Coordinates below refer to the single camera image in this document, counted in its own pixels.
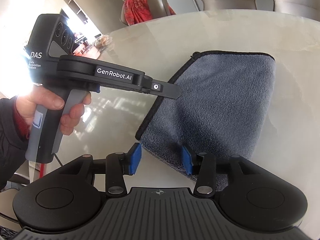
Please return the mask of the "dark jacket sleeve forearm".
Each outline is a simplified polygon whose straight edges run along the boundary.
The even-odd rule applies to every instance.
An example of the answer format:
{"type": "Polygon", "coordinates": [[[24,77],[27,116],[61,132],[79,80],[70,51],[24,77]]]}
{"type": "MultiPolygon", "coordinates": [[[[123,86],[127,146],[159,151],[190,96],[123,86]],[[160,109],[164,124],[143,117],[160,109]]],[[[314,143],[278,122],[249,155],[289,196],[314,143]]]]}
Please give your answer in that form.
{"type": "Polygon", "coordinates": [[[25,162],[29,126],[17,111],[16,97],[1,99],[1,189],[25,162]]]}

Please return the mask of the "person's left hand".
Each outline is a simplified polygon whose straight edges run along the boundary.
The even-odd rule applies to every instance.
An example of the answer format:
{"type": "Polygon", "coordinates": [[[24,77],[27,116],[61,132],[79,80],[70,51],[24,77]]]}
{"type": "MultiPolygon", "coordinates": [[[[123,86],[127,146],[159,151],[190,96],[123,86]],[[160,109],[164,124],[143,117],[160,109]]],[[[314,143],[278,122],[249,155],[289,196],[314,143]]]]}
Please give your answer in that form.
{"type": "MultiPolygon", "coordinates": [[[[68,114],[60,118],[60,131],[63,135],[73,133],[75,126],[80,122],[80,118],[85,112],[85,105],[91,103],[91,93],[87,93],[84,100],[74,105],[68,114]]],[[[19,96],[16,99],[16,111],[25,123],[26,127],[31,130],[37,105],[44,106],[48,110],[58,111],[65,106],[64,100],[45,89],[43,86],[34,86],[30,94],[19,96]]]]}

